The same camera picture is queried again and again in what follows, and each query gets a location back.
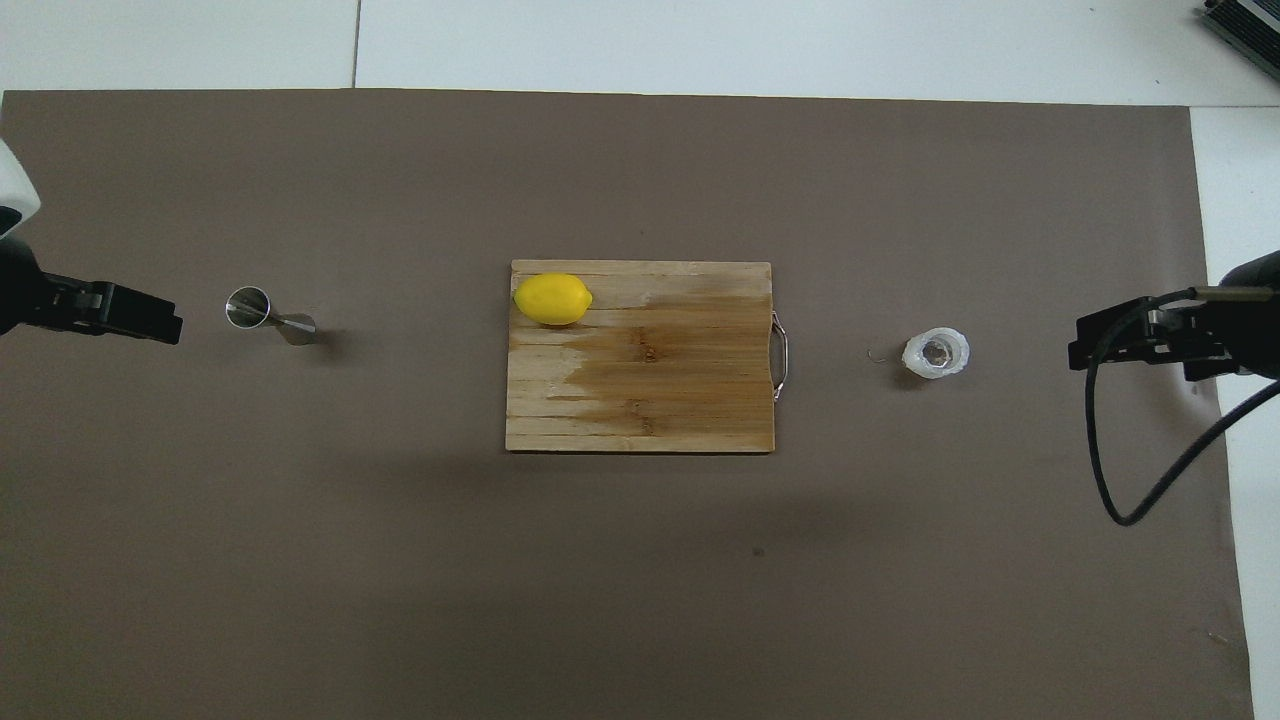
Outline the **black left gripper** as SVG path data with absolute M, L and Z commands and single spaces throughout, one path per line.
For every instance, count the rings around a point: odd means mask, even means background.
M 180 342 L 183 318 L 173 301 L 105 281 L 45 275 L 28 243 L 3 237 L 1 334 L 31 320 L 41 304 L 45 329 Z

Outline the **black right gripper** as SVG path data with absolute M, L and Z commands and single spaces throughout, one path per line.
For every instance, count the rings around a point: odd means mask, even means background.
M 1243 372 L 1271 380 L 1279 378 L 1279 251 L 1275 250 L 1231 269 L 1219 282 L 1224 288 L 1271 290 L 1258 301 L 1208 301 L 1196 305 L 1161 304 L 1121 328 L 1106 350 L 1100 350 L 1110 328 L 1149 297 L 1138 297 L 1075 319 L 1075 337 L 1068 343 L 1068 368 L 1084 372 L 1094 360 L 1129 363 L 1133 350 L 1143 354 L 1155 334 L 1148 364 L 1181 366 L 1188 382 L 1233 374 L 1233 360 Z

